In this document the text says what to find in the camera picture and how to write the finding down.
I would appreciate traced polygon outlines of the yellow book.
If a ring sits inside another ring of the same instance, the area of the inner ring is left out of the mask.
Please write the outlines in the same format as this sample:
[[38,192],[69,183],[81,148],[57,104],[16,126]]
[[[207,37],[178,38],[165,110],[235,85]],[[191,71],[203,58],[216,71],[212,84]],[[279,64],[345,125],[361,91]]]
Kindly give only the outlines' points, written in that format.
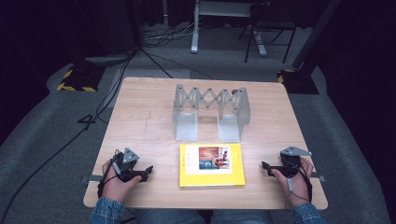
[[246,185],[240,144],[182,144],[179,152],[181,188]]

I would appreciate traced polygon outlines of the white desk frame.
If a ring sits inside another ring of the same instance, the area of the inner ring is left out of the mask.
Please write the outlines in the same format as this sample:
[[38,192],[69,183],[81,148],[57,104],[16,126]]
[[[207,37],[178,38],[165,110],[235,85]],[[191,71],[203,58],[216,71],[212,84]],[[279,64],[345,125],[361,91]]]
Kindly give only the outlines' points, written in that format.
[[251,3],[237,0],[195,0],[194,27],[191,40],[191,53],[198,52],[199,44],[199,20],[201,16],[223,16],[248,18]]

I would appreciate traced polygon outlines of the person's left hand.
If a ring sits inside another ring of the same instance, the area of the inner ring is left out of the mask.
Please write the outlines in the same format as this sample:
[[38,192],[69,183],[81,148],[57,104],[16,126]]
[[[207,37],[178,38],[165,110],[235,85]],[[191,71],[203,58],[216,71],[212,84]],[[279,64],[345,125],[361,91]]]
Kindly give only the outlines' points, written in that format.
[[104,198],[124,203],[129,192],[140,182],[141,176],[136,176],[130,181],[124,183],[118,177],[114,167],[107,161],[103,165],[103,174],[105,177],[105,184],[103,187],[102,196]]

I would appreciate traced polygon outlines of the dark slanted stand pole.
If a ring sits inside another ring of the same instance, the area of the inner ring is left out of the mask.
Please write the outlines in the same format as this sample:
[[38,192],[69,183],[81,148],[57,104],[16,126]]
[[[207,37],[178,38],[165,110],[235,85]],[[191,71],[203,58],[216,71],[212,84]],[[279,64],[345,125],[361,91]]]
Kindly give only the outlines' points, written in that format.
[[292,63],[292,66],[296,69],[301,69],[303,65],[306,64],[308,55],[313,50],[315,44],[318,42],[320,35],[325,30],[327,24],[329,23],[335,10],[338,8],[341,0],[331,0],[326,6],[324,12],[320,16],[316,26],[314,27],[311,35],[305,41],[302,49],[298,53],[296,59]]

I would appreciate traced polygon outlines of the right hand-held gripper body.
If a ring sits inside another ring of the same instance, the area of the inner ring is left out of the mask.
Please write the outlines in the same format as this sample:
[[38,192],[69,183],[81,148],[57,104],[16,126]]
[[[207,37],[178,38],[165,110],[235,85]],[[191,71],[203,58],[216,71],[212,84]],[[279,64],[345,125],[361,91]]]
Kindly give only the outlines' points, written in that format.
[[290,146],[280,151],[280,160],[282,162],[281,173],[285,177],[295,176],[301,166],[302,156],[311,156],[312,153],[298,147]]

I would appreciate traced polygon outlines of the black yellow striped stand base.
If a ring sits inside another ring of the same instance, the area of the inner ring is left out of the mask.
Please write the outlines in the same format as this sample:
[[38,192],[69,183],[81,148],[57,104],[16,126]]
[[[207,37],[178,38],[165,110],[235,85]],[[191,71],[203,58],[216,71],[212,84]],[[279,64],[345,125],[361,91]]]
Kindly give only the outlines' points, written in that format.
[[277,81],[284,85],[288,94],[318,94],[312,77],[303,75],[299,70],[282,69],[276,75]]
[[58,85],[58,91],[98,91],[99,83],[105,72],[104,67],[93,66],[88,69],[71,66],[61,83]]

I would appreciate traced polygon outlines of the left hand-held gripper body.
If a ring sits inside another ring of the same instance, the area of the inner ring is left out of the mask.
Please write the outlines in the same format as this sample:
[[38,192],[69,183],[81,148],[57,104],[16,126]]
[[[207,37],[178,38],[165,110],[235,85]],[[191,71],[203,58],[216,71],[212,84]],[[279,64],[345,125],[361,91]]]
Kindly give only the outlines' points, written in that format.
[[126,183],[134,177],[139,176],[139,173],[134,170],[138,159],[139,156],[128,147],[123,152],[116,151],[116,154],[112,158],[112,164],[118,178],[122,182]]

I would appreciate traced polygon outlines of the black chair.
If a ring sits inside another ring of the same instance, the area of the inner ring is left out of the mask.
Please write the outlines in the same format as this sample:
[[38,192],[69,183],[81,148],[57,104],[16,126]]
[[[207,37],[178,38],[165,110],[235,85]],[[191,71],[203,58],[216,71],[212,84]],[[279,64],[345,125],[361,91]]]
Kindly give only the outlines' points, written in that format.
[[[249,19],[242,33],[238,37],[241,39],[245,32],[248,32],[247,49],[245,62],[251,46],[264,46],[261,39],[261,32],[277,32],[277,35],[269,42],[272,46],[286,47],[282,63],[288,57],[290,45],[296,32],[297,24],[290,11],[280,2],[264,1],[253,4],[249,7]],[[290,39],[287,43],[276,43],[276,40],[284,31],[291,31]]]

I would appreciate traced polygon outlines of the grey expandable metal book rack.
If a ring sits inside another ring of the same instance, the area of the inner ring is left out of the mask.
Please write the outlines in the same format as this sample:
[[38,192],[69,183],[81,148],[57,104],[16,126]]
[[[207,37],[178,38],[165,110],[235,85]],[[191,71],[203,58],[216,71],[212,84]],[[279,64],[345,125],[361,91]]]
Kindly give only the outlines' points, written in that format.
[[173,122],[176,140],[197,141],[199,127],[199,110],[217,107],[218,137],[223,143],[239,143],[242,132],[250,123],[251,109],[248,90],[223,89],[215,92],[212,88],[200,92],[198,87],[186,91],[182,84],[177,84],[173,105]]

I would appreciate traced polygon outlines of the person's right hand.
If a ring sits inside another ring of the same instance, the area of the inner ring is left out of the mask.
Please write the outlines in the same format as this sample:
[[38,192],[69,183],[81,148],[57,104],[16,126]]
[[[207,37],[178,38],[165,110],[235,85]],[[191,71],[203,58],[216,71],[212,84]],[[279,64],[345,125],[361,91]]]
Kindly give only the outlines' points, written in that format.
[[299,174],[287,179],[278,170],[272,170],[278,184],[286,195],[288,208],[293,208],[303,203],[310,203],[306,179],[310,179],[313,171],[313,165],[307,159],[301,158],[300,171],[301,172]]

